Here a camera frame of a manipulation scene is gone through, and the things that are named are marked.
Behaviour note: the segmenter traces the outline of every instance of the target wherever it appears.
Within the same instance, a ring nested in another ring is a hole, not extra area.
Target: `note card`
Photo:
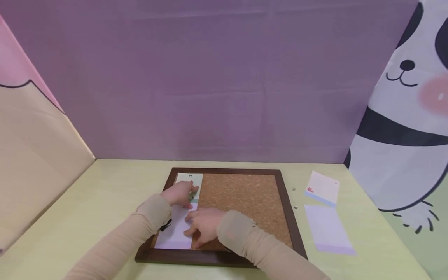
[[[305,195],[331,207],[336,207],[339,181],[313,171],[306,186]]]
[[[198,203],[199,193],[201,192],[202,178],[204,174],[193,174],[193,173],[178,173],[176,183],[180,181],[193,181],[193,185],[199,186],[199,190],[192,195],[190,199],[191,203]]]
[[[190,222],[185,222],[188,212],[196,210],[198,205],[192,203],[193,209],[186,209],[175,205],[172,207],[171,225],[164,231],[159,232],[159,236],[155,241],[156,249],[190,249],[192,237],[184,235],[184,231],[190,228]]]
[[[305,205],[317,251],[356,255],[335,208]]]

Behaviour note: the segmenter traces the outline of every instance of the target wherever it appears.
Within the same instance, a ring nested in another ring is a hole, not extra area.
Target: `table surface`
[[[430,279],[342,164],[108,159],[97,160],[0,258],[1,279],[61,279],[101,237],[163,189],[172,167],[280,169],[291,204],[298,207],[308,258],[332,280]],[[340,181],[336,209],[358,256],[316,250],[304,209],[319,204],[304,195],[313,170]],[[116,279],[267,279],[258,269],[135,263],[134,256]]]

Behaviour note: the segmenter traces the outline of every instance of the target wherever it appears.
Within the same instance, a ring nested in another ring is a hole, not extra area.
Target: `hand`
[[[190,192],[197,192],[199,186],[193,186],[193,181],[180,181],[164,190],[160,195],[169,203],[169,205],[180,205],[191,209]]]
[[[185,221],[193,220],[190,229],[185,230],[186,236],[191,236],[197,230],[201,233],[201,237],[196,241],[194,245],[199,248],[203,244],[212,241],[218,237],[218,226],[221,223],[225,213],[216,208],[198,209],[197,211],[191,211],[185,217]]]

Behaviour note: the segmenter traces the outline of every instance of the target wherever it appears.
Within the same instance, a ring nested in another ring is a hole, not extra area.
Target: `panda mouth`
[[[387,78],[389,81],[392,81],[392,82],[393,82],[393,81],[396,81],[396,80],[400,80],[400,83],[401,83],[402,85],[404,85],[404,86],[413,87],[413,86],[418,85],[418,84],[410,85],[410,84],[406,84],[405,82],[403,82],[403,80],[401,79],[401,77],[403,76],[404,73],[405,73],[405,70],[403,70],[403,72],[401,72],[400,76],[399,76],[398,78],[396,78],[396,79],[391,79],[391,78],[389,78],[389,73],[386,73],[386,78]]]

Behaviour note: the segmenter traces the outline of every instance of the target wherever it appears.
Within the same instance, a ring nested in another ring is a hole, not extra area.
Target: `sheer arm sleeve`
[[[148,238],[171,218],[171,207],[159,194],[96,243],[68,272],[64,280],[112,280]]]
[[[218,239],[236,254],[250,260],[271,280],[330,280],[315,265],[240,212],[225,214],[218,227]]]

